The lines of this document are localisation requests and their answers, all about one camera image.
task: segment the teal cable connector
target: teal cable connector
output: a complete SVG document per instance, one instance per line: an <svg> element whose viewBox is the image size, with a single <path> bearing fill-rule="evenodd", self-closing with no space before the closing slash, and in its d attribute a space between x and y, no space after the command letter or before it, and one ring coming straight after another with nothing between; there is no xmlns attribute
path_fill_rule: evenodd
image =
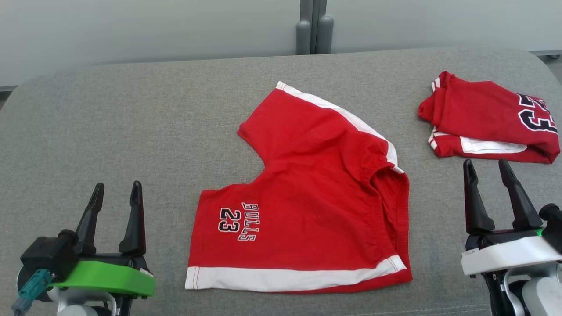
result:
<svg viewBox="0 0 562 316"><path fill-rule="evenodd" d="M20 296L12 305L14 316L24 316L33 301L51 285L53 278L48 270L38 269L18 292Z"/></svg>

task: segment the printed number 23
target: printed number 23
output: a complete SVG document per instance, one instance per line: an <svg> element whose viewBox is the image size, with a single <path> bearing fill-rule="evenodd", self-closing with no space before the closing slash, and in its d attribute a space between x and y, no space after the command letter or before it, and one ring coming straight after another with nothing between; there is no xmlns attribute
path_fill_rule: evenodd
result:
<svg viewBox="0 0 562 316"><path fill-rule="evenodd" d="M220 209L220 219L222 220L219 222L219 230L221 232L238 232L240 230L240 223L233 222L232 224L228 224L226 220L238 221L241 217L242 213L238 210L232 212L230 209L227 209L225 207Z"/></svg>

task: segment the red jersey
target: red jersey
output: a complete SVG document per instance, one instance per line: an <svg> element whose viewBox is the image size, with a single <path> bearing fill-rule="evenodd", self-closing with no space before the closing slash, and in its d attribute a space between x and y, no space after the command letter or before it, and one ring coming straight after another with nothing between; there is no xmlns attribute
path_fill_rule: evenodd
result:
<svg viewBox="0 0 562 316"><path fill-rule="evenodd" d="M238 134L265 168L201 193L186 289L354 292L412 280L409 182L392 143L281 82Z"/></svg>
<svg viewBox="0 0 562 316"><path fill-rule="evenodd" d="M437 156L551 164L560 153L558 129L543 99L448 71L432 88L418 115L434 126L429 144Z"/></svg>

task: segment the green plastic part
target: green plastic part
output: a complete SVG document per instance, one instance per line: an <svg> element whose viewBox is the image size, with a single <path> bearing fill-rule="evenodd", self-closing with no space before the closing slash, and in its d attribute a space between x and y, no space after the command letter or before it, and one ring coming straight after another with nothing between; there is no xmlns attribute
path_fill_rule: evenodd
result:
<svg viewBox="0 0 562 316"><path fill-rule="evenodd" d="M79 261L64 282L51 286L81 288L124 295L153 296L154 278L139 270L99 261Z"/></svg>

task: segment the floor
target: floor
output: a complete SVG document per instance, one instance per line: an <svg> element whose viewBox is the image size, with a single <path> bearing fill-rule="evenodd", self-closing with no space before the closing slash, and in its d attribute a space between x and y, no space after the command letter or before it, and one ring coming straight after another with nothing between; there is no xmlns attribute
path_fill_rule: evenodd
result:
<svg viewBox="0 0 562 316"><path fill-rule="evenodd" d="M562 58L554 60L547 56L539 56L539 59L542 60L550 68L550 71L552 71L560 84L562 84ZM6 99L8 99L8 97L10 96L10 93L11 92L0 92L0 110L6 102Z"/></svg>

